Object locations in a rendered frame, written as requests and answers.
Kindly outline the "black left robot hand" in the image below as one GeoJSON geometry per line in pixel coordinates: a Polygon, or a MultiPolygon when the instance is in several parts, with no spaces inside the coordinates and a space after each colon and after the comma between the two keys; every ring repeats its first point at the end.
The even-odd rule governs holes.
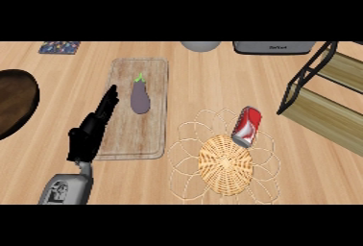
{"type": "Polygon", "coordinates": [[[70,161],[93,161],[118,102],[117,86],[111,85],[96,111],[87,115],[80,127],[70,130],[70,152],[67,157],[70,161]]]}

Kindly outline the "woven wicker placemat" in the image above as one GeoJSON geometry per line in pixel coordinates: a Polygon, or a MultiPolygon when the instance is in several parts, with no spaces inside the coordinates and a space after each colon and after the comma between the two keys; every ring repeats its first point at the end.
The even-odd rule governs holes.
{"type": "Polygon", "coordinates": [[[236,120],[238,114],[228,109],[203,110],[177,127],[167,150],[169,189],[183,205],[270,205],[279,198],[275,139],[259,132],[253,146],[238,146],[232,140],[236,120]]]}

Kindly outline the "black-framed wooden tiered shelf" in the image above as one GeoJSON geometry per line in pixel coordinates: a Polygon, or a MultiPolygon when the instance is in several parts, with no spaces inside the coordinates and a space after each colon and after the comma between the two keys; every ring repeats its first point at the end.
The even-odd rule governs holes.
{"type": "Polygon", "coordinates": [[[315,76],[363,95],[363,61],[338,52],[327,41],[291,79],[278,115],[284,115],[363,157],[363,113],[306,88],[315,76]]]}

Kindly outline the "pale wooden cutting board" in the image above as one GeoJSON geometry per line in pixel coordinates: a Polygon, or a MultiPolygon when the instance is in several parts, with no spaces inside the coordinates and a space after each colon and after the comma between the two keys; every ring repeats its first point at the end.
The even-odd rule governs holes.
{"type": "Polygon", "coordinates": [[[108,122],[96,160],[149,160],[164,155],[169,63],[164,58],[123,58],[111,64],[105,89],[117,86],[120,102],[108,122]],[[130,106],[136,79],[144,78],[151,109],[130,106]]]}

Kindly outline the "purple eggplant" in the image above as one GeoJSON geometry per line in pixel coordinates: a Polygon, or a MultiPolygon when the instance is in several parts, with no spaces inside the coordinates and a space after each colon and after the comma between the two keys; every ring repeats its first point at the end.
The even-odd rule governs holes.
{"type": "Polygon", "coordinates": [[[133,81],[130,107],[138,114],[146,113],[151,109],[151,98],[146,91],[144,75],[139,75],[133,81]]]}

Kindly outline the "dark brown wooden bowl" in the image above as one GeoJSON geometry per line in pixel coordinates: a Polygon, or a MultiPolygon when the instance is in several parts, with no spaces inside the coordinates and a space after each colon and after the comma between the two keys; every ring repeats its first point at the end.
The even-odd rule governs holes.
{"type": "Polygon", "coordinates": [[[0,70],[0,140],[24,126],[37,110],[40,87],[21,69],[0,70]]]}

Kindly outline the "red and white can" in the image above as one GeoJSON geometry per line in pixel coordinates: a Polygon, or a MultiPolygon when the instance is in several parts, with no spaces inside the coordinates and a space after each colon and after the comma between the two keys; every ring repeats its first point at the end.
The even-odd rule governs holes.
{"type": "Polygon", "coordinates": [[[263,114],[253,107],[245,107],[241,111],[236,126],[232,133],[232,139],[236,145],[250,148],[259,132],[263,114]]]}

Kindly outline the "grey round bowl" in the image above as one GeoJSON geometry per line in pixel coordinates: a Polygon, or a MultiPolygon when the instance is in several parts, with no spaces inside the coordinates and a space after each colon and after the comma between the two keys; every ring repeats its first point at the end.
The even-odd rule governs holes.
{"type": "Polygon", "coordinates": [[[203,53],[214,50],[220,45],[220,41],[183,41],[182,45],[191,51],[203,53]]]}

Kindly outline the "grey appliance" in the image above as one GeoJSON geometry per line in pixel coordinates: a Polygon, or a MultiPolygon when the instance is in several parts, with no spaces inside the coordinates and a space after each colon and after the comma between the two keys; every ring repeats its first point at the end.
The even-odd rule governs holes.
{"type": "Polygon", "coordinates": [[[245,55],[303,55],[315,41],[235,41],[235,51],[245,55]]]}

